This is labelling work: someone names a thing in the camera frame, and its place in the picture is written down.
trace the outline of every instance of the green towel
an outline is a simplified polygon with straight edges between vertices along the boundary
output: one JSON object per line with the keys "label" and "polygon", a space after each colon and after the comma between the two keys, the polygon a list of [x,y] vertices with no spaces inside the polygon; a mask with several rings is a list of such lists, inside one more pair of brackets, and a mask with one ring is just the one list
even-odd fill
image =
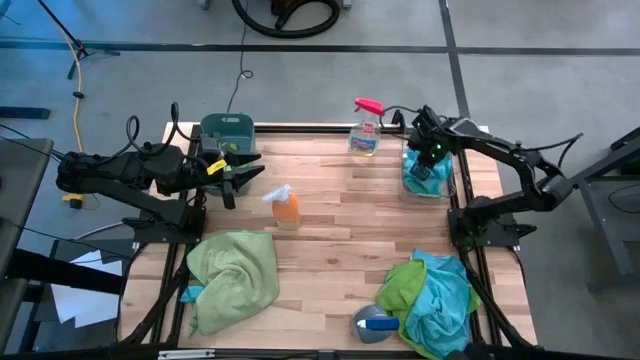
{"label": "green towel", "polygon": [[202,335],[259,313],[280,292],[273,239],[267,232],[214,235],[187,255],[187,265],[205,286],[191,324]]}
{"label": "green towel", "polygon": [[418,354],[434,359],[436,357],[424,346],[409,338],[405,328],[407,316],[422,291],[426,278],[427,265],[423,260],[411,260],[406,264],[394,266],[387,274],[385,284],[376,294],[376,304],[400,320],[398,335],[402,340],[411,345]]}

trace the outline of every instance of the orange spray bottle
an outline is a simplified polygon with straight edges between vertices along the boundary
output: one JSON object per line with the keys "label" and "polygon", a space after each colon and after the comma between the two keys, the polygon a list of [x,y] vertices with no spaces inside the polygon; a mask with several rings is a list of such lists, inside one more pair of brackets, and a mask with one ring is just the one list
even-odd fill
{"label": "orange spray bottle", "polygon": [[282,230],[295,230],[300,227],[298,197],[291,192],[290,185],[283,185],[262,197],[262,201],[271,204],[273,217]]}

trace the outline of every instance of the white paper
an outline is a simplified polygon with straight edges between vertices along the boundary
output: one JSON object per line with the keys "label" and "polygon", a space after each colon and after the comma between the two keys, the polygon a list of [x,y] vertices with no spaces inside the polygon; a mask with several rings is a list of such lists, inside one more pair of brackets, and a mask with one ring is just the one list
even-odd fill
{"label": "white paper", "polygon": [[[93,261],[86,264],[78,264],[79,266],[90,264],[98,264],[99,266],[102,266],[102,261],[100,261],[100,251],[97,250],[84,254],[72,262],[79,261]],[[53,299],[55,300],[56,311],[58,312],[58,319],[60,319],[60,322],[63,323],[74,317],[78,312],[78,299],[76,298],[78,290],[69,286],[55,284],[51,284],[51,290],[53,291]]]}
{"label": "white paper", "polygon": [[[122,262],[116,261],[103,264],[100,251],[85,254],[71,262],[85,261],[91,262],[78,265],[114,275],[122,275]],[[64,285],[52,284],[51,288],[60,322],[65,322],[75,317],[75,326],[78,328],[113,319],[118,315],[119,297],[116,294],[76,289]]]}
{"label": "white paper", "polygon": [[[122,275],[122,261],[102,265],[101,270],[114,275]],[[120,305],[118,295],[97,291],[86,292],[90,294],[86,295],[85,301],[90,305],[76,315],[76,328],[115,319],[118,316],[118,306]]]}

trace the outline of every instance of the green container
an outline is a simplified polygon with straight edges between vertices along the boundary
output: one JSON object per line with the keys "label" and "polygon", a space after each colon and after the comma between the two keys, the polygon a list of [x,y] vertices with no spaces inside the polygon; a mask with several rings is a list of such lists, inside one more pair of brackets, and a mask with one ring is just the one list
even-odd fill
{"label": "green container", "polygon": [[[253,152],[256,147],[253,120],[245,114],[217,113],[207,115],[200,122],[203,134],[220,140],[223,150]],[[245,184],[237,195],[249,192],[249,185]],[[214,195],[220,194],[217,186],[207,186],[205,189]]]}

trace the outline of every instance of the wooden table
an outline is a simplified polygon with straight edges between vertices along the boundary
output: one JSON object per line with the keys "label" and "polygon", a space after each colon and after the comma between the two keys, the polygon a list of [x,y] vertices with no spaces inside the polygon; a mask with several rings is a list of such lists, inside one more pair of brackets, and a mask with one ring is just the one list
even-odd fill
{"label": "wooden table", "polygon": [[[192,123],[181,123],[189,134]],[[187,143],[175,145],[186,153]],[[408,350],[397,335],[372,345],[350,335],[350,316],[372,303],[387,271],[408,260],[413,249],[455,255],[449,241],[449,201],[403,202],[400,190],[401,140],[385,135],[373,157],[347,152],[346,135],[258,134],[258,162],[266,170],[251,183],[237,208],[225,210],[219,198],[207,201],[206,234],[225,230],[265,230],[273,234],[280,295],[258,315],[211,336],[190,333],[192,307],[187,305],[181,347]],[[467,152],[474,193],[502,194],[494,160]],[[455,169],[460,186],[459,169]],[[261,196],[290,184],[300,199],[302,226],[282,231],[275,226]],[[460,206],[464,206],[464,195]],[[168,246],[152,244],[131,268],[121,304],[120,337],[130,334],[155,301]],[[536,343],[520,268],[506,249],[487,248],[497,304],[525,339]],[[163,341],[170,328],[173,301],[167,306]],[[489,339],[486,312],[480,309],[484,338]]]}

